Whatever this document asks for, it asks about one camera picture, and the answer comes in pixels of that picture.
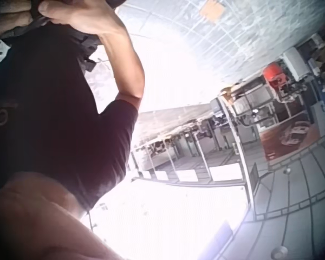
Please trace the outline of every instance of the red object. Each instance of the red object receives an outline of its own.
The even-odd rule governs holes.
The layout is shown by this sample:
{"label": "red object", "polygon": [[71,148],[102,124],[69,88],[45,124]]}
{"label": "red object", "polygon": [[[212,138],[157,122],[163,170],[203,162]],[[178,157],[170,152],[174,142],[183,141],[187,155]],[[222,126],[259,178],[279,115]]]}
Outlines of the red object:
{"label": "red object", "polygon": [[284,74],[282,68],[277,62],[269,64],[263,72],[267,84],[269,84],[274,89],[279,89],[279,87],[287,84],[287,76]]}

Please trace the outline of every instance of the black t-shirt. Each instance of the black t-shirt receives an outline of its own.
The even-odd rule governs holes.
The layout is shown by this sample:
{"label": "black t-shirt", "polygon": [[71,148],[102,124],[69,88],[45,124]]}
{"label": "black t-shirt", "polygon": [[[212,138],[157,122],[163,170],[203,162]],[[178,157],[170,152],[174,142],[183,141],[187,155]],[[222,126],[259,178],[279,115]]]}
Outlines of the black t-shirt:
{"label": "black t-shirt", "polygon": [[0,188],[14,172],[40,172],[89,210],[125,176],[138,111],[115,100],[98,114],[83,53],[65,27],[49,24],[0,63]]}

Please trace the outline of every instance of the man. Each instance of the man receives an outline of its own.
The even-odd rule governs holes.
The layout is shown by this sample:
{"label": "man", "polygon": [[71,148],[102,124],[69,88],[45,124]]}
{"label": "man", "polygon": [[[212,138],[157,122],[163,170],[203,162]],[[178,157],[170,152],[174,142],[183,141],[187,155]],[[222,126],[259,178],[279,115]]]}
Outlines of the man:
{"label": "man", "polygon": [[[38,10],[53,24],[0,63],[0,245],[15,259],[121,259],[79,219],[125,176],[144,70],[104,0]],[[101,114],[70,26],[98,35],[112,65],[119,93]]]}

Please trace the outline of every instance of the bright light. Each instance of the bright light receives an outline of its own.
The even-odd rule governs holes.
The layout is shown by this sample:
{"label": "bright light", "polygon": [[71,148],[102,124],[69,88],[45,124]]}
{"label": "bright light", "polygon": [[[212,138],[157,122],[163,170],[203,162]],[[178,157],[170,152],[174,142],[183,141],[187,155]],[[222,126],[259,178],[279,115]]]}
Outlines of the bright light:
{"label": "bright light", "polygon": [[243,187],[190,188],[143,180],[121,183],[101,202],[108,210],[92,211],[94,232],[131,260],[196,260],[225,220],[232,229],[241,223],[247,206]]}

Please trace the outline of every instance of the hand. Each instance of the hand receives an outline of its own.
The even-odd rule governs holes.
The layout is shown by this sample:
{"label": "hand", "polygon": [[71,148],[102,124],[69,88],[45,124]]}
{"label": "hand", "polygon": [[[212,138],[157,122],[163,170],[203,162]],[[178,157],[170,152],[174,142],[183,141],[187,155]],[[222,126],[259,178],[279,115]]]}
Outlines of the hand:
{"label": "hand", "polygon": [[124,24],[105,0],[71,0],[70,4],[44,1],[39,12],[53,23],[69,24],[87,34],[117,34]]}
{"label": "hand", "polygon": [[33,19],[30,0],[0,0],[0,35],[14,27],[26,26]]}

